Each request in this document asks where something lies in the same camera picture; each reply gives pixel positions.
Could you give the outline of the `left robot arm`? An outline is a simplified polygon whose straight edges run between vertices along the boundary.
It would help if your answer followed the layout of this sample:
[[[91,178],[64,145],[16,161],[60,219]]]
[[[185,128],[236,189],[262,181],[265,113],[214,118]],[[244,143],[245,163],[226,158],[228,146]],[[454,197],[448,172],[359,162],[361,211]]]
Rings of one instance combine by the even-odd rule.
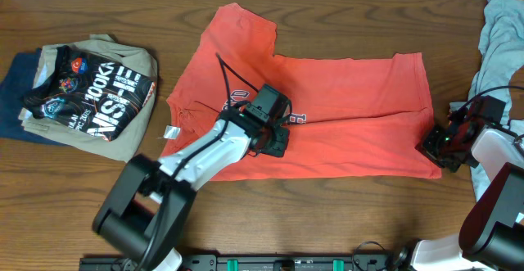
[[[250,152],[281,157],[291,105],[240,102],[221,111],[195,142],[153,161],[135,156],[122,170],[93,220],[93,231],[138,270],[176,270],[175,250],[198,190]]]

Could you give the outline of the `red printed t-shirt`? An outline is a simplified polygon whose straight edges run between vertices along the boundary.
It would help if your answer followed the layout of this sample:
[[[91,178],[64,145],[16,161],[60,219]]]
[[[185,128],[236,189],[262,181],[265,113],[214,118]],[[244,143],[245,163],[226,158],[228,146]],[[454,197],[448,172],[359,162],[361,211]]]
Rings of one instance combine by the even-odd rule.
[[[391,175],[439,178],[417,150],[433,125],[420,53],[387,59],[299,59],[275,53],[277,26],[236,3],[222,6],[168,97],[179,135],[165,155],[207,133],[227,104],[252,100],[268,84],[292,103],[281,158],[248,156],[219,181]]]

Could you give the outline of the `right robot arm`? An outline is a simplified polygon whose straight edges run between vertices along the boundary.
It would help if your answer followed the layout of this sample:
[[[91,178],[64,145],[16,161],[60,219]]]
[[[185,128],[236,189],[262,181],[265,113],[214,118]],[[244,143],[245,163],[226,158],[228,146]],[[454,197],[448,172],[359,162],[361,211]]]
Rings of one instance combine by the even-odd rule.
[[[483,129],[472,155],[490,185],[459,233],[417,242],[400,270],[523,271],[523,136]]]

